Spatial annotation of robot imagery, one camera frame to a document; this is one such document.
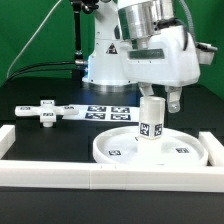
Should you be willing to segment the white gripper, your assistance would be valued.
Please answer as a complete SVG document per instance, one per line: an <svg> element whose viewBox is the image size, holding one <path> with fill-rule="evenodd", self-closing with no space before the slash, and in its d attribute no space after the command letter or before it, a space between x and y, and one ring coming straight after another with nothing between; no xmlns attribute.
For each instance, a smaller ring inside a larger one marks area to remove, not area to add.
<svg viewBox="0 0 224 224"><path fill-rule="evenodd" d="M133 49L130 41L122 41L119 54L125 76L130 81L139 82L138 87L144 97L154 95L151 84L166 86L169 112L180 111L181 87L196 83L200 76L190 34L187 48L184 48L183 26L165 28L147 38L145 49Z"/></svg>

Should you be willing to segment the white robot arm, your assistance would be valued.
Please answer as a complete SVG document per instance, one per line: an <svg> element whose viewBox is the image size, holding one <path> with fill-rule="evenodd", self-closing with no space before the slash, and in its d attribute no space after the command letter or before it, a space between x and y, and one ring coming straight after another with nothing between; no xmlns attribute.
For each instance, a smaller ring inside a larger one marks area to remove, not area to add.
<svg viewBox="0 0 224 224"><path fill-rule="evenodd" d="M167 92L168 110L180 110L182 88L200 76L196 44L175 18L173 0L99 0L95 44L83 82L101 91L136 85L144 96L155 85Z"/></svg>

